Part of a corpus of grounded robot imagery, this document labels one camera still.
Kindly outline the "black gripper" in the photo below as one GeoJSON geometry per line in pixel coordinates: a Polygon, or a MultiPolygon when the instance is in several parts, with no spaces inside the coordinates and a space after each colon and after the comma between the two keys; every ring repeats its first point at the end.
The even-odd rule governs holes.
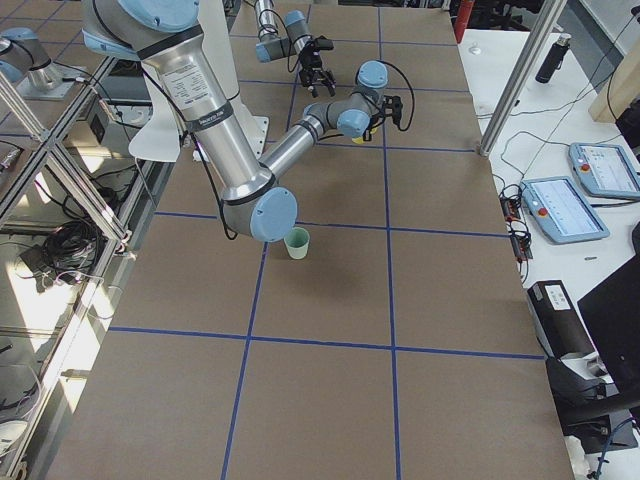
{"type": "Polygon", "coordinates": [[[383,125],[386,121],[387,113],[385,103],[382,103],[377,107],[376,112],[371,115],[369,124],[366,127],[364,134],[373,135],[379,126],[383,125]]]}
{"type": "Polygon", "coordinates": [[[301,70],[299,72],[302,86],[313,98],[318,97],[318,80],[327,88],[330,96],[335,95],[335,78],[330,70],[323,69],[320,50],[316,47],[305,47],[299,54],[301,70]]]}

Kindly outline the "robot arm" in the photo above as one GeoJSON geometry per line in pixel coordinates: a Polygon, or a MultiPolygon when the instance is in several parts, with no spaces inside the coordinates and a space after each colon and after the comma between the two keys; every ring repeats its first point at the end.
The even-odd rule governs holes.
{"type": "Polygon", "coordinates": [[[327,131],[362,136],[382,106],[386,66],[363,63],[345,100],[316,103],[282,139],[256,156],[203,51],[204,32],[196,1],[85,1],[86,46],[102,55],[153,68],[195,143],[206,153],[223,185],[219,211],[238,234],[261,242],[283,239],[298,215],[293,193],[280,177],[327,131]]]}
{"type": "Polygon", "coordinates": [[[256,56],[261,63],[286,59],[290,73],[297,73],[300,84],[313,98],[318,87],[324,86],[328,94],[335,95],[336,81],[332,71],[323,64],[321,53],[334,49],[334,43],[325,36],[311,33],[307,19],[300,10],[292,10],[282,18],[273,1],[253,4],[257,35],[256,56]]]}

